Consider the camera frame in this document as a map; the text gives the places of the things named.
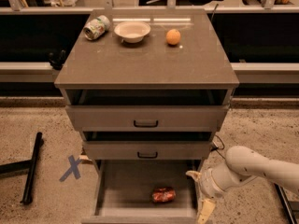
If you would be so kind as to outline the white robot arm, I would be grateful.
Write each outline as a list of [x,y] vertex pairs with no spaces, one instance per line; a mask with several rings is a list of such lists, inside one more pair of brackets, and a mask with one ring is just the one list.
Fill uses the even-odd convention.
[[217,200],[229,189],[248,184],[262,177],[295,194],[299,194],[299,165],[287,161],[271,160],[243,146],[230,147],[225,161],[204,172],[187,171],[197,184],[200,202],[196,224],[206,224]]

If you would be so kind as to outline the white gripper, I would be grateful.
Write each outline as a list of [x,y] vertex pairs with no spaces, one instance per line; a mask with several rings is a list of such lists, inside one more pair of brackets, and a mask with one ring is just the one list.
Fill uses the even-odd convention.
[[240,187],[249,181],[248,175],[240,175],[232,171],[225,162],[208,168],[203,173],[187,171],[186,175],[195,182],[199,182],[199,188],[206,198],[198,210],[197,224],[206,224],[213,213],[216,203],[211,199],[222,197],[229,189]]

